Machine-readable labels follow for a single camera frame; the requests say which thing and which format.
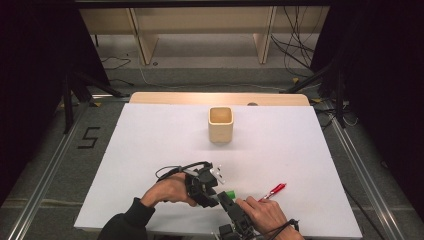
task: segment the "wooden container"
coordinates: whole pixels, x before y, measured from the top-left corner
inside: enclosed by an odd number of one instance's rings
[[[233,112],[229,107],[209,109],[209,140],[213,143],[228,143],[233,138]]]

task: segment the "green object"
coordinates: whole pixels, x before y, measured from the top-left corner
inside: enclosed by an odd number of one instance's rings
[[[231,199],[235,199],[236,198],[236,193],[232,190],[232,191],[227,191],[225,192],[227,194],[227,196]]]

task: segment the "red marker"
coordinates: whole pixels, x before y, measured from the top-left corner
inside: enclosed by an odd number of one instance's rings
[[[274,189],[272,189],[271,191],[269,191],[269,193],[267,195],[265,195],[263,198],[261,198],[259,200],[262,201],[263,199],[269,199],[270,197],[272,197],[273,195],[275,195],[276,193],[278,193],[279,191],[281,191],[283,188],[286,187],[286,183],[280,183],[278,184]]]

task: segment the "person's left hand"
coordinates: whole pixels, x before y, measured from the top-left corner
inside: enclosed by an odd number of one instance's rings
[[[176,173],[157,182],[147,190],[140,202],[146,207],[155,207],[162,201],[186,202],[194,207],[197,203],[188,196],[184,180],[185,173]]]

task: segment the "white tabletop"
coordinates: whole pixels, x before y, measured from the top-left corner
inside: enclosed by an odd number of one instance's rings
[[[272,199],[287,218],[300,220],[305,237],[362,237],[312,107],[231,106],[234,135],[224,145],[209,142],[210,107],[126,104],[75,227],[100,230],[127,211],[164,166],[208,161],[222,165],[226,183],[218,193],[260,198],[287,183]],[[220,205],[159,203],[147,230],[205,235],[228,223]]]

